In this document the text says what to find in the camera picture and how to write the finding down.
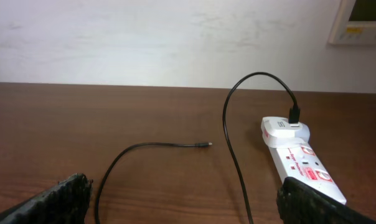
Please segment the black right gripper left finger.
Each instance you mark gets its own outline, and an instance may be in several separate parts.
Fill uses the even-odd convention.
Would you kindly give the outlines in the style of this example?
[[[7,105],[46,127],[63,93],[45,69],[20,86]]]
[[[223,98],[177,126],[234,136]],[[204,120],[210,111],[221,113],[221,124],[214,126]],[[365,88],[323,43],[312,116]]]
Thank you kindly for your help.
[[[0,213],[0,224],[84,223],[92,196],[85,174],[74,174],[53,187]]]

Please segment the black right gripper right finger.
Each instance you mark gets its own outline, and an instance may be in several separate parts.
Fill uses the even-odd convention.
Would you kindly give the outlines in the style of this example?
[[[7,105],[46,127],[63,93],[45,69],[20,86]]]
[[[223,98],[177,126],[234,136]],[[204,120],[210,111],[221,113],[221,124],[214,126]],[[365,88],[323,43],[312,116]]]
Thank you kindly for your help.
[[[285,178],[276,203],[284,224],[376,224],[294,177]]]

